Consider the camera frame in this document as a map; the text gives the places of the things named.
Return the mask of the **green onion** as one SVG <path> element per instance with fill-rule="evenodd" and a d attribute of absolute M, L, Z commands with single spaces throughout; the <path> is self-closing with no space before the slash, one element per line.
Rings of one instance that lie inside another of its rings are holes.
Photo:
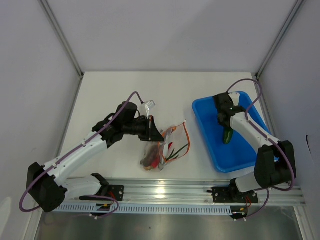
<path fill-rule="evenodd" d="M 177 152 L 175 152 L 175 149 L 171 152 L 170 156 L 166 158 L 167 161 L 174 160 L 179 157 L 179 154 L 181 151 L 183 151 L 185 148 L 187 148 L 189 145 L 186 144 L 185 146 L 181 147 Z"/>

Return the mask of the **red chili pepper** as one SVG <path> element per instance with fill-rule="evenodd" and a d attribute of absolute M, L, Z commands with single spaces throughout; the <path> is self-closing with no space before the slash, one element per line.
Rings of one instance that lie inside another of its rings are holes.
<path fill-rule="evenodd" d="M 155 155 L 155 159 L 152 162 L 151 166 L 156 169 L 162 170 L 166 163 L 167 163 L 167 154 L 169 153 L 169 150 L 171 146 L 173 145 L 173 142 L 170 143 L 158 143 L 157 144 L 157 151 Z"/>

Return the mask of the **clear zip top bag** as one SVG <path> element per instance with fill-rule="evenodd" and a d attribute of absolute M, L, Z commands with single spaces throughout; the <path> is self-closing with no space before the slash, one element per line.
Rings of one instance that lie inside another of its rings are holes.
<path fill-rule="evenodd" d="M 191 141 L 186 121 L 179 125 L 172 125 L 162 130 L 163 142 L 149 142 L 146 144 L 140 165 L 146 171 L 162 171 L 169 163 L 188 154 Z"/>

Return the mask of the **green cucumber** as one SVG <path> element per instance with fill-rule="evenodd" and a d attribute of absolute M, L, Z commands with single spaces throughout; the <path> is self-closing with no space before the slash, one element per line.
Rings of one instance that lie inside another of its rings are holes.
<path fill-rule="evenodd" d="M 232 140 L 234 130 L 230 127 L 224 127 L 223 128 L 223 136 L 222 136 L 222 142 L 224 144 L 229 144 Z"/>

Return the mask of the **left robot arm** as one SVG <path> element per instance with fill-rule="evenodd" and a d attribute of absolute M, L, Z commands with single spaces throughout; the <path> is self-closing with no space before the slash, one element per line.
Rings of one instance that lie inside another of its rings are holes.
<path fill-rule="evenodd" d="M 84 163 L 95 155 L 121 141 L 125 135 L 137 136 L 142 142 L 162 142 L 164 137 L 158 131 L 150 110 L 154 101 L 142 103 L 141 107 L 125 101 L 98 122 L 91 132 L 64 156 L 40 165 L 35 162 L 28 167 L 26 191 L 44 212 L 57 209 L 65 200 L 81 198 L 103 200 L 108 196 L 109 184 L 98 173 L 69 179 Z"/>

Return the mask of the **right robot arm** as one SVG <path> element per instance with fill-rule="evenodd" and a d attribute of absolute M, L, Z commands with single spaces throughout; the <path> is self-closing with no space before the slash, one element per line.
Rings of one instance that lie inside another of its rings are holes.
<path fill-rule="evenodd" d="M 250 193 L 270 188 L 290 191 L 297 177 L 293 144 L 279 140 L 257 125 L 249 110 L 239 105 L 239 99 L 237 92 L 213 96 L 217 122 L 223 127 L 223 143 L 229 144 L 237 132 L 256 153 L 253 172 L 230 180 L 229 198 L 239 202 Z"/>

